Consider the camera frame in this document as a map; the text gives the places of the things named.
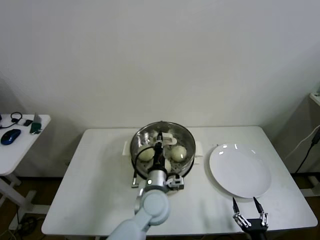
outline black cable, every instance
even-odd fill
[[[16,211],[16,218],[18,220],[18,225],[19,225],[20,224],[20,221],[19,221],[19,208],[18,208],[17,204],[15,205],[15,211]]]
[[[144,149],[142,149],[135,157],[134,159],[134,173],[133,173],[133,177],[136,178],[137,177],[137,160],[138,160],[138,157],[140,156],[140,154],[142,154],[144,151],[148,150],[148,149],[153,149],[154,147],[153,146],[148,146]]]
[[[20,117],[19,118],[13,117],[14,114],[18,114],[18,115],[20,115]],[[0,125],[0,129],[8,129],[8,128],[12,127],[13,125],[16,125],[22,119],[22,113],[19,112],[19,111],[15,111],[15,112],[10,114],[10,118],[11,118],[12,124],[9,125],[9,126]]]
[[[19,234],[21,240],[24,240],[19,231],[20,220],[19,220],[19,208],[17,204],[15,205],[15,211],[16,211],[16,218],[18,220],[17,233]]]
[[[298,167],[298,169],[295,171],[295,174],[300,170],[300,168],[302,167],[302,165],[303,165],[304,162],[306,161],[306,159],[307,159],[307,157],[308,157],[308,155],[309,155],[309,153],[310,153],[310,150],[314,147],[314,145],[315,145],[315,144],[312,142],[311,145],[310,145],[310,147],[309,147],[308,152],[306,153],[306,155],[305,155],[305,157],[304,157],[304,159],[303,159],[303,161],[301,162],[301,164],[300,164],[300,166]]]

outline white table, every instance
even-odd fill
[[[274,147],[258,126],[191,127],[204,156],[185,177],[185,188],[170,194],[168,220],[151,227],[149,236],[238,233],[232,195],[214,180],[208,166],[217,144],[245,143],[259,150],[269,166],[270,189],[258,200],[269,213],[269,231],[314,227],[318,220]],[[85,131],[42,225],[47,235],[108,236],[134,216],[137,188],[133,167],[122,156],[124,142],[137,129]],[[257,218],[253,199],[236,197],[241,213]]]
[[[39,115],[41,118],[41,128],[44,130],[49,124],[51,118],[49,115]],[[10,114],[1,114],[2,120],[0,124],[5,127],[12,124]],[[34,115],[24,114],[23,119],[33,120]],[[26,197],[20,195],[17,191],[13,189],[15,185],[20,185],[21,182],[17,177],[13,174],[13,171],[16,169],[18,164],[21,162],[23,157],[26,155],[28,150],[34,144],[34,142],[38,139],[41,134],[30,134],[29,126],[21,126],[15,124],[9,128],[0,129],[0,138],[4,133],[11,129],[20,129],[21,134],[15,139],[13,143],[10,145],[2,145],[0,144],[0,176],[5,176],[11,184],[7,184],[0,178],[0,192],[3,194],[0,199],[0,206],[4,202],[6,198],[10,199],[12,202],[17,204],[19,208],[19,219],[22,219],[26,213],[33,214],[46,214],[49,210],[49,205],[35,205],[32,204],[31,201],[36,195],[36,191],[31,190],[28,192]],[[18,219],[17,215],[12,220],[9,229],[15,230],[17,228]]]

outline wooden floor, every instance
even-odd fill
[[[300,188],[310,187],[310,183],[303,177],[295,178]],[[15,189],[23,196],[27,195],[29,190],[37,190],[37,194],[33,200],[34,204],[50,205],[58,188],[61,183],[60,179],[22,179],[22,184],[15,187]],[[320,197],[309,197],[307,198],[309,205],[313,212],[320,219]],[[0,235],[6,231],[13,217],[16,214],[16,206],[9,200],[6,200],[0,208]],[[24,236],[23,240],[65,240],[63,236],[44,236],[41,233],[41,225],[43,223],[44,215],[34,215],[38,220],[37,227],[33,233]],[[0,237],[0,240],[9,240],[10,234],[7,232]],[[15,235],[17,240],[20,240],[18,234]],[[268,240],[320,240],[320,227],[289,230],[282,232],[268,232]],[[148,240],[247,240],[245,234],[234,234],[234,235],[207,235],[207,236],[174,236],[174,237],[148,237]]]

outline stainless steel pot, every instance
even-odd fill
[[[176,145],[185,147],[186,157],[181,162],[175,162],[170,157],[171,148],[176,145],[166,145],[163,148],[163,154],[166,159],[171,163],[171,173],[179,174],[184,177],[191,170],[195,154],[196,154],[196,142],[192,134],[184,126],[177,123],[158,121],[150,123],[147,126],[141,128],[132,138],[130,144],[131,162],[133,167],[135,166],[136,157],[141,150],[142,146],[154,146],[156,138],[159,132],[170,133],[177,140]],[[152,166],[152,160],[149,162],[141,161],[137,159],[136,170],[137,173],[143,179],[148,176],[148,169]]]

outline white wall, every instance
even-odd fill
[[[49,145],[18,173],[63,175],[87,128],[168,120],[276,138],[320,86],[319,11],[318,0],[2,0],[1,81],[26,113],[52,117]]]

